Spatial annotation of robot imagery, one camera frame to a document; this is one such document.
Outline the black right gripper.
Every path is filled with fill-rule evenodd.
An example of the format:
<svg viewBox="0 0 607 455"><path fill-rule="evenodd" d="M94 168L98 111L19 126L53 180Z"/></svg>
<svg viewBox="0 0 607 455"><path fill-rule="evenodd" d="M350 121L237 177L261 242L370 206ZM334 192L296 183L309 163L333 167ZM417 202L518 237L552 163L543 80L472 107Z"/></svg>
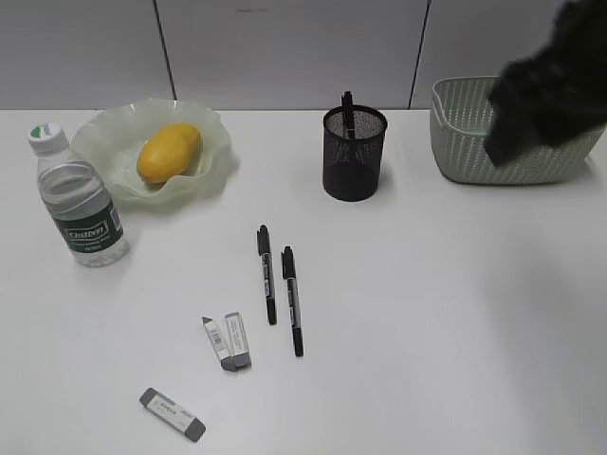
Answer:
<svg viewBox="0 0 607 455"><path fill-rule="evenodd" d="M606 3L566 2L547 45L508 64L487 99L495 118L486 153L496 167L605 125Z"/></svg>

